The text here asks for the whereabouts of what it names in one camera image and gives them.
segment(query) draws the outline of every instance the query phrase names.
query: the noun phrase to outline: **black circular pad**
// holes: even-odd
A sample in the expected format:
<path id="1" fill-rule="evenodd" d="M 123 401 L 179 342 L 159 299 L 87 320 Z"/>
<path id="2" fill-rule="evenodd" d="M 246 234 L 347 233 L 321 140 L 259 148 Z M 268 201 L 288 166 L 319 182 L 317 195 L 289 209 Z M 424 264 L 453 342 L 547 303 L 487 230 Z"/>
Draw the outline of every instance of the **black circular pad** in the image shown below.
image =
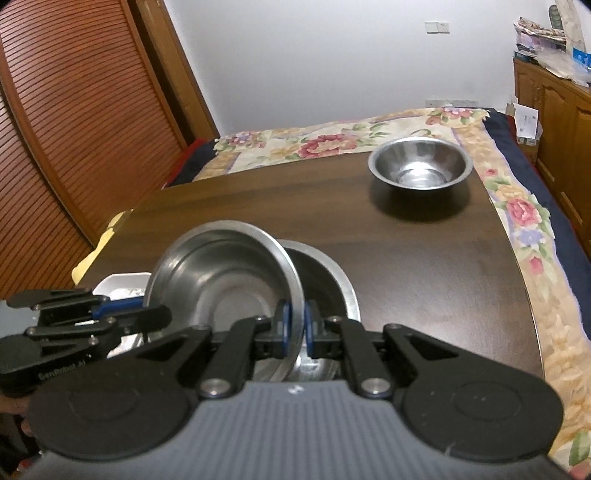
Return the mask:
<path id="1" fill-rule="evenodd" d="M 552 388 L 485 359 L 461 369 L 451 367 L 456 361 L 433 362 L 408 388 L 402 410 L 415 434 L 447 455 L 477 462 L 547 453 L 563 414 Z"/>
<path id="2" fill-rule="evenodd" d="M 189 399 L 159 362 L 130 358 L 87 365 L 43 385 L 29 419 L 47 449 L 80 460 L 145 452 L 177 432 Z"/>

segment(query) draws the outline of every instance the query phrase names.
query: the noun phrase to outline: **human hand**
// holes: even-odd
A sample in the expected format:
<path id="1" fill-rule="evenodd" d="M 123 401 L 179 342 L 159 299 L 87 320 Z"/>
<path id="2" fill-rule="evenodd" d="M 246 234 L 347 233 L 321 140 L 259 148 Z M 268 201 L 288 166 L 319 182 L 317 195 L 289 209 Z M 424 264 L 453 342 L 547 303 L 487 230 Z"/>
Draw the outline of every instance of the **human hand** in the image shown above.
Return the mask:
<path id="1" fill-rule="evenodd" d="M 20 415 L 25 417 L 27 415 L 27 409 L 29 408 L 29 397 L 23 398 L 10 398 L 0 394 L 0 413 L 11 413 L 12 415 Z M 33 436 L 29 421 L 25 420 L 21 423 L 22 432 L 29 436 Z"/>

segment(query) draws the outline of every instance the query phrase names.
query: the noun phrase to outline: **bed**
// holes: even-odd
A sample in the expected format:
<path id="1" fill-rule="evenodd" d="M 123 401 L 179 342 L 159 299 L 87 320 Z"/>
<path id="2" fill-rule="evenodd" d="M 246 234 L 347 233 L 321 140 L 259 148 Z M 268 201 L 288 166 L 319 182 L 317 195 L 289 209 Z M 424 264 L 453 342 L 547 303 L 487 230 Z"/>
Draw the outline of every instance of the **bed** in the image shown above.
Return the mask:
<path id="1" fill-rule="evenodd" d="M 564 423 L 551 456 L 576 478 L 591 472 L 591 265 L 556 202 L 493 109 L 437 108 L 361 121 L 240 132 L 196 148 L 170 186 L 279 163 L 373 150 L 404 136 L 460 144 L 496 207 L 523 274 L 546 380 Z"/>

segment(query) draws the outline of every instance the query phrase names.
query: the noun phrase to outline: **wooden cabinet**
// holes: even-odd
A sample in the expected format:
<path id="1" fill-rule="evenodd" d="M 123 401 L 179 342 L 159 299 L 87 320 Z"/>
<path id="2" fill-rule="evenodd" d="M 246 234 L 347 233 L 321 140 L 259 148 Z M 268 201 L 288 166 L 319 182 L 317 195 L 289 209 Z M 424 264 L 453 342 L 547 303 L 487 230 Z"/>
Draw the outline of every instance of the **wooden cabinet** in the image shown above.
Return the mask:
<path id="1" fill-rule="evenodd" d="M 535 80 L 529 72 L 515 69 L 515 96 L 519 103 L 538 109 L 541 86 Z"/>
<path id="2" fill-rule="evenodd" d="M 540 122 L 544 134 L 540 139 L 537 167 L 551 189 L 558 185 L 557 178 L 563 172 L 568 159 L 569 129 L 574 113 L 574 104 L 568 91 L 560 89 L 552 81 L 541 79 L 539 86 Z"/>
<path id="3" fill-rule="evenodd" d="M 574 100 L 574 118 L 570 123 L 569 161 L 560 182 L 560 198 L 575 230 L 589 232 L 591 225 L 591 102 Z"/>
<path id="4" fill-rule="evenodd" d="M 591 255 L 591 90 L 514 60 L 515 95 L 540 111 L 536 166 Z"/>
<path id="5" fill-rule="evenodd" d="M 126 0 L 0 12 L 0 299 L 68 287 L 185 149 Z"/>

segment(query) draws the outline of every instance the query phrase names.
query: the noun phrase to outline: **white container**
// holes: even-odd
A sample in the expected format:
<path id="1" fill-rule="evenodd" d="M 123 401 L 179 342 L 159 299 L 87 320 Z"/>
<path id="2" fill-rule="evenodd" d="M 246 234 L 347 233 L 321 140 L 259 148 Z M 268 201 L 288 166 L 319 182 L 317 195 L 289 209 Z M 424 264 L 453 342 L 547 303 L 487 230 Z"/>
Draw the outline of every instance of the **white container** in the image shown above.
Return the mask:
<path id="1" fill-rule="evenodd" d="M 141 297 L 146 291 L 150 273 L 115 273 L 104 278 L 92 291 L 94 295 L 105 295 L 111 300 Z M 133 348 L 141 335 L 128 335 L 121 338 L 117 348 L 111 350 L 109 357 L 119 355 Z"/>

